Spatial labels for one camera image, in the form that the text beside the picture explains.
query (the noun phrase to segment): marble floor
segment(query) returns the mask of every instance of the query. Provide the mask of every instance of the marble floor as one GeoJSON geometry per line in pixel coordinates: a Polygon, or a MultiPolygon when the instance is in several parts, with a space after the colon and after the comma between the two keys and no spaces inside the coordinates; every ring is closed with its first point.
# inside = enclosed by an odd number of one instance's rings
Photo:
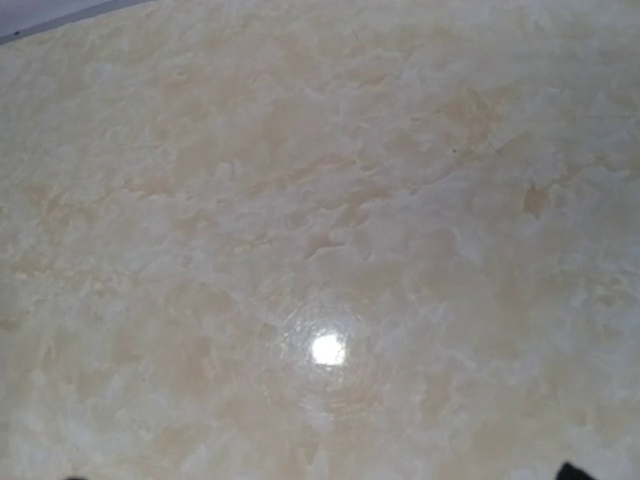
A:
{"type": "Polygon", "coordinates": [[[640,478],[637,0],[158,0],[0,48],[0,478],[640,478]]]}

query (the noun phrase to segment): beige marble tile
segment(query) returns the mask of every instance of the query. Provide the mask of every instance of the beige marble tile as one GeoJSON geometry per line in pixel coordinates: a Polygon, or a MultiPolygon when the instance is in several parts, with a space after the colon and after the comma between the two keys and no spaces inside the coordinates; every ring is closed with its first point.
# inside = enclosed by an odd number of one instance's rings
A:
{"type": "Polygon", "coordinates": [[[640,4],[158,1],[0,48],[0,477],[640,477],[640,4]]]}

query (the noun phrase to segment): glossy floor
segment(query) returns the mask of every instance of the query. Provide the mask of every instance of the glossy floor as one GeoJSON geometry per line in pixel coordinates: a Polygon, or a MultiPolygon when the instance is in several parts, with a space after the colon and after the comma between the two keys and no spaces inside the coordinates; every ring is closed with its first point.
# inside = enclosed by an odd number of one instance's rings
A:
{"type": "Polygon", "coordinates": [[[3,479],[640,476],[636,1],[158,1],[0,87],[3,479]]]}

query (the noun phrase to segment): marble veining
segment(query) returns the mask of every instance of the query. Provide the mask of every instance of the marble veining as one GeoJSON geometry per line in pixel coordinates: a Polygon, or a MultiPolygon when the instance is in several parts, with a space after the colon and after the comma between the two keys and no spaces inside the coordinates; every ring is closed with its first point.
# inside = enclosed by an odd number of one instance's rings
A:
{"type": "Polygon", "coordinates": [[[0,48],[0,477],[640,477],[636,0],[160,0],[0,48]]]}

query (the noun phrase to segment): black object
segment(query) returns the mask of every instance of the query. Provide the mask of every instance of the black object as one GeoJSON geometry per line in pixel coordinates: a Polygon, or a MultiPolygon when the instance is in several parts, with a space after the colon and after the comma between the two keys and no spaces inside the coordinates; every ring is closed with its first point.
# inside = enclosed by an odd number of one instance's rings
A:
{"type": "Polygon", "coordinates": [[[556,480],[595,480],[595,478],[584,470],[580,470],[570,463],[565,463],[558,472],[556,480]]]}

